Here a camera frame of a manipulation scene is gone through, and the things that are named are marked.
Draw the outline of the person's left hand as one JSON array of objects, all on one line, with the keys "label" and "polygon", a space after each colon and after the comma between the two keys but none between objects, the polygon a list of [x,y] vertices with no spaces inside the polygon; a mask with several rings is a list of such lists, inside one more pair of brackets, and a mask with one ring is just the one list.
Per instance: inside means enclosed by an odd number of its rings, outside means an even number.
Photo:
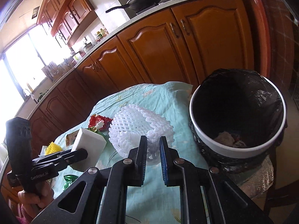
[{"label": "person's left hand", "polygon": [[44,208],[54,200],[54,191],[47,181],[36,185],[38,194],[24,190],[18,192],[18,198],[24,207],[24,211],[35,218]]}]

